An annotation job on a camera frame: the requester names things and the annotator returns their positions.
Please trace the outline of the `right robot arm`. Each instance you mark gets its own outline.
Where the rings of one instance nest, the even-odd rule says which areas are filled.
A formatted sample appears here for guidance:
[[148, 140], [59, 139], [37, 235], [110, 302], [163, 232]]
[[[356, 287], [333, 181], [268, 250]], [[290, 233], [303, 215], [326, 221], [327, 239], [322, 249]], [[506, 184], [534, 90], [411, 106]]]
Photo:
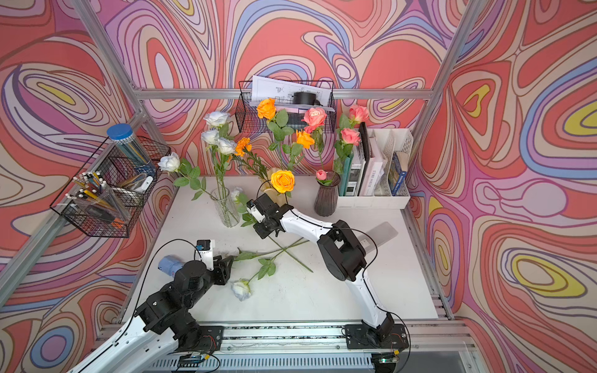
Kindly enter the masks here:
[[343, 326], [349, 350], [390, 349], [396, 353], [410, 348], [410, 334], [400, 317], [381, 306], [368, 282], [366, 251], [348, 223], [322, 222], [292, 205], [277, 205], [266, 194], [249, 200], [247, 211], [256, 219], [253, 229], [261, 239], [270, 234], [292, 233], [317, 244], [331, 275], [343, 281], [362, 310], [360, 323]]

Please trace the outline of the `pink tulip flower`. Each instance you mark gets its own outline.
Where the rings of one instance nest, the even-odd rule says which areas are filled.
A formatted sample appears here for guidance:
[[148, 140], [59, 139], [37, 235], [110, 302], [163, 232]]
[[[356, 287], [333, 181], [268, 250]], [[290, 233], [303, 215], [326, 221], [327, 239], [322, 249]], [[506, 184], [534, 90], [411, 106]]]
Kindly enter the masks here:
[[327, 175], [327, 171], [323, 170], [323, 169], [319, 169], [316, 172], [316, 179], [317, 182], [321, 185], [321, 186], [330, 186], [333, 183], [333, 180], [331, 180], [328, 175]]

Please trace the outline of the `large white rose flower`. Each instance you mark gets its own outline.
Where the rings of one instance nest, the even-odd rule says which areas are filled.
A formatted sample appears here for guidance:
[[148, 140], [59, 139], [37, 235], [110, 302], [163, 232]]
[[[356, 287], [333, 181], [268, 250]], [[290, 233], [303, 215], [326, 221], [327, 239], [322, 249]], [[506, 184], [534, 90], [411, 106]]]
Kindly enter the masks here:
[[177, 153], [172, 152], [165, 155], [158, 162], [161, 171], [174, 177], [174, 186], [188, 187], [194, 191], [192, 200], [198, 200], [202, 196], [208, 196], [213, 200], [218, 199], [216, 192], [208, 191], [207, 179], [199, 166], [192, 166], [191, 163], [181, 158]]

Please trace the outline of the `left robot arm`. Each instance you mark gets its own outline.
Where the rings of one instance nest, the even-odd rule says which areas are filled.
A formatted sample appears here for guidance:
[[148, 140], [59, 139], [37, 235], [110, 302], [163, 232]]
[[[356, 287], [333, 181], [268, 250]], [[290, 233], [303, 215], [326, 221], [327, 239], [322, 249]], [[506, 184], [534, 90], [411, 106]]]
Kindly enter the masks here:
[[214, 285], [230, 279], [234, 258], [216, 256], [212, 270], [192, 260], [138, 306], [132, 318], [72, 372], [143, 372], [171, 353], [189, 357], [220, 350], [222, 326], [202, 326], [190, 311]]

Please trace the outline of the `orange marigold flower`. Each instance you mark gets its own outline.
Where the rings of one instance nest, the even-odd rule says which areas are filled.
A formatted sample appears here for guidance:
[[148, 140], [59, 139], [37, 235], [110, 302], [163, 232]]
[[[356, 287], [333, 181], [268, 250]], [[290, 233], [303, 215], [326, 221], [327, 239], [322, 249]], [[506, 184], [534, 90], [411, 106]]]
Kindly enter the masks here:
[[262, 181], [268, 180], [267, 167], [261, 157], [252, 151], [249, 138], [241, 138], [237, 144], [233, 159], [249, 173], [259, 177]]

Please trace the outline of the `tall white rose flower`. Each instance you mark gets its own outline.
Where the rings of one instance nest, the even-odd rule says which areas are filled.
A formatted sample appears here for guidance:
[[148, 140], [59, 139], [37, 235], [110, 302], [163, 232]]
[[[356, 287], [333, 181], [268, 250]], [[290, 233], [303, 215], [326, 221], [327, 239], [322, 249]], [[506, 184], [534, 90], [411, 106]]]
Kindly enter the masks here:
[[204, 120], [207, 124], [207, 130], [201, 134], [201, 139], [208, 146], [215, 173], [216, 187], [228, 188], [225, 186], [225, 174], [232, 164], [236, 149], [236, 143], [230, 135], [230, 125], [232, 123], [230, 115], [225, 112], [214, 111], [207, 114]]

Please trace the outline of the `orange rose flower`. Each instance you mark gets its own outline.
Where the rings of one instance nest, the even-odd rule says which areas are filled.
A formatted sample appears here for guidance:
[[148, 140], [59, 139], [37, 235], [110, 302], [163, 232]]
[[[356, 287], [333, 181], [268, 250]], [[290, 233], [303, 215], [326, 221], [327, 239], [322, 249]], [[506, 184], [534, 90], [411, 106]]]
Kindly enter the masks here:
[[297, 131], [295, 135], [296, 140], [292, 144], [282, 145], [282, 151], [289, 157], [285, 166], [288, 171], [293, 171], [305, 158], [304, 152], [315, 145], [315, 140], [307, 131]]
[[273, 134], [275, 142], [270, 145], [270, 150], [283, 149], [285, 139], [293, 133], [288, 126], [289, 114], [287, 110], [278, 110], [275, 99], [262, 100], [257, 106], [257, 115], [266, 121], [267, 129]]

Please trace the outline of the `large pink rose flower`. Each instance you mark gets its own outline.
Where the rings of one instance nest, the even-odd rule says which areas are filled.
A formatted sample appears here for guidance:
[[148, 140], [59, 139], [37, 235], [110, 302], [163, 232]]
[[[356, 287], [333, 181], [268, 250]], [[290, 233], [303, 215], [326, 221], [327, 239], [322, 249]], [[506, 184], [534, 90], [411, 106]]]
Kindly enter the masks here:
[[323, 151], [325, 143], [323, 140], [323, 129], [325, 126], [326, 118], [326, 111], [324, 109], [315, 107], [312, 107], [309, 110], [307, 110], [303, 118], [303, 121], [307, 124], [303, 131], [307, 131], [315, 140], [315, 145], [313, 146], [317, 151], [321, 169], [323, 169], [324, 166]]

